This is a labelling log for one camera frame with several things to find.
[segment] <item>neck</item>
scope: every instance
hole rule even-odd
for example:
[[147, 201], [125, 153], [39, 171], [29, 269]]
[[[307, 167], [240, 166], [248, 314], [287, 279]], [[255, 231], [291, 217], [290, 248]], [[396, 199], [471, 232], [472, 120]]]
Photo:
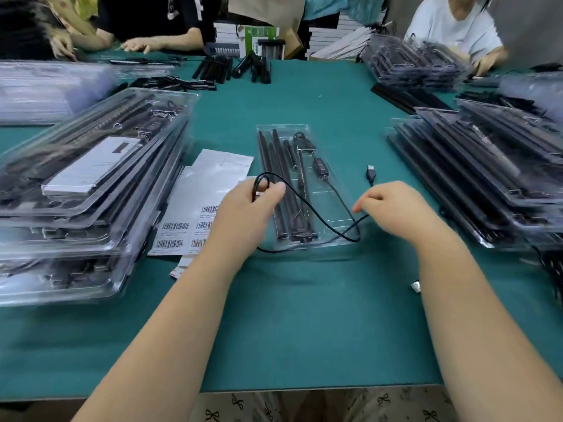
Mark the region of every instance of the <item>neck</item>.
[[447, 2], [452, 15], [458, 21], [466, 19], [475, 5], [475, 0], [447, 0]]

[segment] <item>patterned pants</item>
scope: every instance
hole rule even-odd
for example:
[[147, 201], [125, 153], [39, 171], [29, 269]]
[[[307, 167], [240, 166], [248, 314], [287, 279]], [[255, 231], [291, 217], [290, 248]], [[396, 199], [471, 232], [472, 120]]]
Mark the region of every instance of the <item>patterned pants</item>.
[[190, 422], [459, 422], [444, 387], [200, 394]]

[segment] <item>barcode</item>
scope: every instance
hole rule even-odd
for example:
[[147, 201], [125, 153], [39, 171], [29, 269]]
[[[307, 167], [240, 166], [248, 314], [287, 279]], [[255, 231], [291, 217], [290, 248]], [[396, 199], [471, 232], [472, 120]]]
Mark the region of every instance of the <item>barcode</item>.
[[213, 221], [211, 221], [211, 222], [198, 222], [198, 225], [195, 227], [195, 229], [209, 229], [211, 227], [212, 223], [213, 223]]
[[191, 246], [192, 247], [201, 247], [206, 243], [206, 239], [199, 239], [199, 240], [192, 240]]
[[182, 247], [184, 245], [183, 240], [158, 240], [157, 241], [157, 248], [158, 249], [175, 249]]
[[162, 226], [162, 229], [187, 229], [188, 226], [190, 226], [190, 224], [187, 222], [166, 222]]
[[205, 206], [201, 209], [202, 213], [215, 213], [219, 206]]

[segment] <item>black t-shirt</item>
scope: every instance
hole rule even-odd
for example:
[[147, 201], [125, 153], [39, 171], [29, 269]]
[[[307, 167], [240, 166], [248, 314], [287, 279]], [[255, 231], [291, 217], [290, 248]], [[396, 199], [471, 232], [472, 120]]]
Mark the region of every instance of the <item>black t-shirt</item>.
[[198, 27], [194, 0], [98, 0], [98, 28], [125, 42], [136, 37], [182, 35]]

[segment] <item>person in black t-shirt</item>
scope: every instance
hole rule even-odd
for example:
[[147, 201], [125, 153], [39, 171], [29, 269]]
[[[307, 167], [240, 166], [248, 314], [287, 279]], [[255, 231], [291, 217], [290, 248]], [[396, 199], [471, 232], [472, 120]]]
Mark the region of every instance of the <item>person in black t-shirt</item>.
[[194, 0], [98, 0], [96, 35], [69, 34], [72, 46], [109, 49], [117, 39], [126, 52], [203, 48]]

